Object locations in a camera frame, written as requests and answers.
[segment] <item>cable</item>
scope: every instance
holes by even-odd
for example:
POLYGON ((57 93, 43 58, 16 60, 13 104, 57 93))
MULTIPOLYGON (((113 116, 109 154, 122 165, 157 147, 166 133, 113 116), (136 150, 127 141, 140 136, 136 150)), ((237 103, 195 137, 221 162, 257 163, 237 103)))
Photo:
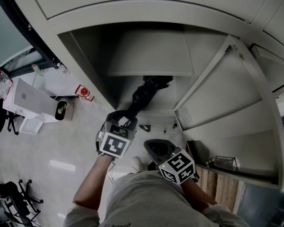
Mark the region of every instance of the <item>cable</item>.
POLYGON ((130 120, 126 121, 126 123, 123 125, 124 127, 127 127, 130 123, 130 120))
POLYGON ((110 182, 112 183, 112 184, 114 184, 114 179, 113 179, 113 176, 111 175, 111 171, 112 171, 112 169, 115 167, 115 163, 114 162, 112 162, 114 165, 111 167, 111 168, 109 168, 108 169, 108 171, 106 172, 106 175, 108 176, 108 178, 109 178, 109 180, 110 180, 110 182))
POLYGON ((107 174, 107 172, 106 172, 106 175, 108 176, 110 182, 113 184, 113 182, 112 182, 112 180, 110 179, 110 177, 109 177, 109 175, 107 174))
POLYGON ((115 163, 114 162, 112 162, 114 165, 113 165, 113 167, 111 168, 111 170, 108 172, 109 174, 110 174, 110 176, 112 177, 112 180, 113 180, 113 183, 115 183, 115 181, 114 181, 114 178, 113 178, 113 170, 114 170, 114 167, 115 167, 115 163))
POLYGON ((37 77, 37 73, 35 72, 35 77, 34 77, 34 80, 33 80, 33 83, 32 83, 32 87, 34 86, 34 82, 36 80, 36 77, 37 77))

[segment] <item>gray tile floor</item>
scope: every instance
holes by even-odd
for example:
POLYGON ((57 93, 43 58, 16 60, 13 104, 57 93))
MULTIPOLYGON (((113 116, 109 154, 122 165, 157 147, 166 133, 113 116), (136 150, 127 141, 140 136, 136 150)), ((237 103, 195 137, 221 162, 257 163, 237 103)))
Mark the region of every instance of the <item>gray tile floor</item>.
MULTIPOLYGON (((38 208, 42 211, 37 220, 44 227, 62 226, 72 198, 79 185, 93 166, 97 153, 95 136, 107 114, 96 102, 76 99, 71 122, 44 124, 37 135, 14 135, 5 128, 0 133, 0 181, 26 183, 32 179, 32 195, 43 199, 38 208), (69 164, 69 170, 52 166, 53 161, 69 164)), ((153 127, 150 133, 138 128, 135 139, 122 159, 117 159, 113 177, 116 179, 131 172, 132 157, 139 156, 150 162, 143 142, 147 139, 167 139, 179 147, 185 142, 179 128, 163 134, 164 127, 153 127)), ((105 216, 106 200, 112 184, 106 179, 100 219, 105 216)))

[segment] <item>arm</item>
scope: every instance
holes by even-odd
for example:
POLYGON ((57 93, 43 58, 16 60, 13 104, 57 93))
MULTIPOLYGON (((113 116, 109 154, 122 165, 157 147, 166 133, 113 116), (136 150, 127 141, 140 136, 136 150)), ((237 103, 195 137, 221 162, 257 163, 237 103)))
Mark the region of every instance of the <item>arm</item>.
POLYGON ((183 182, 181 187, 190 206, 210 221, 223 227, 249 227, 243 219, 231 213, 226 206, 218 204, 203 192, 191 178, 183 182))
POLYGON ((105 176, 112 160, 109 156, 98 156, 75 194, 74 203, 91 210, 99 209, 105 176))
POLYGON ((191 207, 199 212, 202 212, 209 205, 217 204, 217 202, 208 196, 198 185, 191 179, 187 179, 181 184, 182 190, 186 197, 186 200, 191 207))

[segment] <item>gray shirt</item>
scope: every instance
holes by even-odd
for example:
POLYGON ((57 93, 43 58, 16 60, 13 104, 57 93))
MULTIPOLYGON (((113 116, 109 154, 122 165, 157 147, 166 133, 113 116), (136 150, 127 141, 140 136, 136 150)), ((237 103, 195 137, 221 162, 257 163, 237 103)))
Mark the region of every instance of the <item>gray shirt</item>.
POLYGON ((215 204, 202 213, 186 201, 182 189, 158 172, 120 177, 107 200, 106 217, 99 223, 98 212, 73 203, 65 227, 248 227, 226 206, 215 204))

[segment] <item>chair leg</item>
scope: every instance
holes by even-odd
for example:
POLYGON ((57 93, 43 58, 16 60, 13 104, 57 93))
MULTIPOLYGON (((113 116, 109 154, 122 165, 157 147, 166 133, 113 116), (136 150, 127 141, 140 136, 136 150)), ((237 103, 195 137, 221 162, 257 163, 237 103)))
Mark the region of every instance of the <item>chair leg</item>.
POLYGON ((10 132, 10 124, 11 124, 11 121, 9 119, 9 124, 8 124, 8 131, 10 132))
POLYGON ((35 216, 30 220, 30 221, 32 221, 33 222, 33 220, 34 220, 34 218, 36 218, 37 216, 38 216, 38 214, 39 213, 41 213, 41 211, 40 210, 37 210, 37 214, 35 214, 35 216))
POLYGON ((26 201, 28 202, 28 204, 32 207, 32 209, 34 210, 34 212, 38 212, 39 210, 36 210, 35 207, 33 206, 32 202, 35 202, 35 203, 43 203, 43 200, 36 200, 32 197, 29 196, 29 188, 30 188, 30 184, 32 183, 32 180, 29 179, 28 182, 27 182, 27 185, 26 185, 26 188, 25 188, 25 191, 21 185, 22 181, 19 181, 19 185, 20 185, 20 188, 21 188, 21 191, 24 195, 24 198, 26 199, 26 201))
POLYGON ((10 123, 11 126, 13 127, 13 131, 14 131, 15 135, 19 135, 19 132, 16 132, 15 124, 14 124, 14 119, 13 119, 13 118, 10 118, 10 119, 9 119, 9 123, 10 123))

